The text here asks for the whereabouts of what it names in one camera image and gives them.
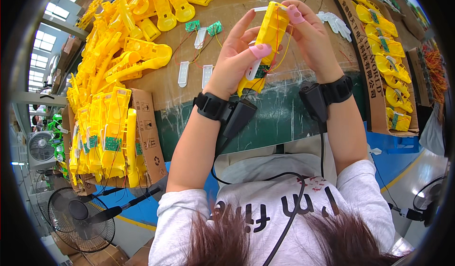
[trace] blue plastic stool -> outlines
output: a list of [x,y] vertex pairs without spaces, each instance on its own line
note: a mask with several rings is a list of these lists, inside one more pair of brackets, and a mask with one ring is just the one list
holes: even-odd
[[420,152],[419,137],[394,137],[394,148],[387,149],[388,154],[415,154]]

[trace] bundle of wires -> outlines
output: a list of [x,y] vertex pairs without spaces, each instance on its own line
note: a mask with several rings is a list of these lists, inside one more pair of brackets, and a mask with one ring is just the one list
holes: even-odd
[[444,93],[447,91],[447,80],[442,67],[442,57],[439,50],[424,45],[424,59],[427,66],[433,98],[439,103],[444,103]]

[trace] green table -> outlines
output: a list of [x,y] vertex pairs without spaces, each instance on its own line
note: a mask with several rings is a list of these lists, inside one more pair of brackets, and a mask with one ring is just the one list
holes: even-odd
[[[353,94],[362,119],[365,121],[364,89],[359,72],[345,73],[354,83]],[[301,78],[266,84],[262,93],[247,99],[258,110],[250,123],[228,144],[223,154],[265,146],[283,144],[319,134],[299,98]],[[232,96],[230,101],[238,101]],[[156,126],[165,161],[170,161],[192,110],[192,101],[170,110],[155,111]]]

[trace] hand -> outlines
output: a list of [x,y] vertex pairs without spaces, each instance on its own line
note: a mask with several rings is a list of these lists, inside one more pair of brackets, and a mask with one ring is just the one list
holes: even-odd
[[[299,0],[286,0],[287,14],[294,26],[293,37],[302,56],[319,83],[330,83],[343,76],[343,70],[333,53],[327,30],[310,7]],[[286,32],[291,32],[288,25]]]
[[259,26],[247,29],[256,13],[249,10],[232,28],[223,44],[215,69],[202,91],[228,100],[237,91],[238,83],[245,70],[254,61],[262,59],[272,52],[270,44],[259,44],[249,47],[259,32]]

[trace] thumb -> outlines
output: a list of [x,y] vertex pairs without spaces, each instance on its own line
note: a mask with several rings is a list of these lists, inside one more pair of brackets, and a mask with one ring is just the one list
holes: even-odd
[[233,62],[236,66],[246,68],[254,61],[267,57],[272,53],[272,46],[270,44],[258,44],[249,47],[243,52],[240,52],[234,57]]
[[305,22],[306,20],[302,16],[302,13],[295,5],[290,5],[286,11],[289,20],[302,35],[312,33],[313,26],[309,22]]

